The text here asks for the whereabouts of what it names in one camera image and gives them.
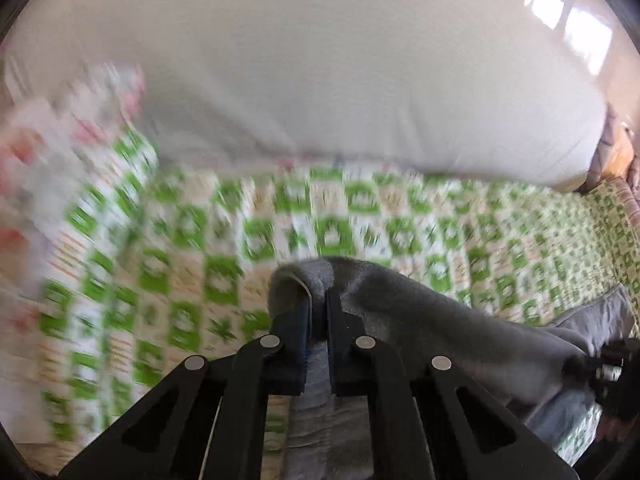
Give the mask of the floral pillow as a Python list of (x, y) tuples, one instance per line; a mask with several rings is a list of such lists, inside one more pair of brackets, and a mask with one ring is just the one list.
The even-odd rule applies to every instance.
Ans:
[(96, 172), (91, 157), (137, 116), (144, 92), (140, 67), (93, 65), (1, 116), (3, 238), (51, 229)]

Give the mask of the plaid pillow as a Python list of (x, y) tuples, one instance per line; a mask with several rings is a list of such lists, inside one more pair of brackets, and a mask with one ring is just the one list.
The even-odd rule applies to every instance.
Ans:
[[(602, 172), (606, 162), (608, 161), (608, 155), (614, 142), (614, 136), (618, 128), (621, 125), (626, 124), (620, 120), (616, 111), (611, 104), (606, 106), (605, 122), (598, 142), (596, 151), (594, 152), (590, 168), (587, 172), (585, 182), (578, 188), (579, 193), (588, 193), (593, 190), (601, 181), (614, 179), (602, 177)], [(626, 178), (622, 178), (629, 186), (631, 193), (634, 196), (639, 195), (639, 133), (632, 130), (628, 125), (627, 127), (634, 133), (632, 144), (634, 144), (634, 160), (632, 161)]]

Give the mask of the white striped duvet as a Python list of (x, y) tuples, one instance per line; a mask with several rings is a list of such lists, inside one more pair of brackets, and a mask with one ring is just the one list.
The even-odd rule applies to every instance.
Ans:
[(29, 0), (3, 46), (14, 86), (138, 64), (160, 156), (383, 159), (565, 188), (606, 105), (515, 0)]

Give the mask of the green white patterned bedsheet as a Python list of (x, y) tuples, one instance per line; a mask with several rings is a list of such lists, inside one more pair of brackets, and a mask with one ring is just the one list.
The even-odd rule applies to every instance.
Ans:
[(124, 133), (62, 201), (43, 282), (42, 400), (60, 468), (190, 353), (268, 327), (272, 271), (354, 257), (489, 315), (544, 325), (617, 285), (639, 298), (639, 227), (620, 182), (585, 195), (290, 162), (161, 167)]

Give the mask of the grey pants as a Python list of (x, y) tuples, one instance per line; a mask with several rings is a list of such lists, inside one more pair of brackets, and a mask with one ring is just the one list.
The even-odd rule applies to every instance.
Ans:
[[(394, 347), (406, 370), (422, 370), (431, 350), (448, 356), (555, 450), (594, 404), (589, 389), (563, 373), (563, 364), (570, 358), (585, 361), (634, 326), (623, 285), (533, 327), (490, 318), (384, 266), (338, 257), (275, 270), (268, 311), (277, 316), (303, 300), (319, 307), (329, 290), (338, 293), (346, 312), (362, 318), (369, 335)], [(315, 342), (307, 390), (290, 404), (281, 476), (369, 479), (372, 474), (366, 401), (332, 396), (326, 344)]]

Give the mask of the orange pillow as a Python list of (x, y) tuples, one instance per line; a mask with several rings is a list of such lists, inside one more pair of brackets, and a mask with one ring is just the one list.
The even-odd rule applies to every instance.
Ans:
[(614, 136), (613, 146), (608, 161), (606, 162), (602, 177), (604, 178), (626, 178), (628, 169), (634, 160), (634, 144), (632, 139), (634, 133), (623, 124), (618, 128)]

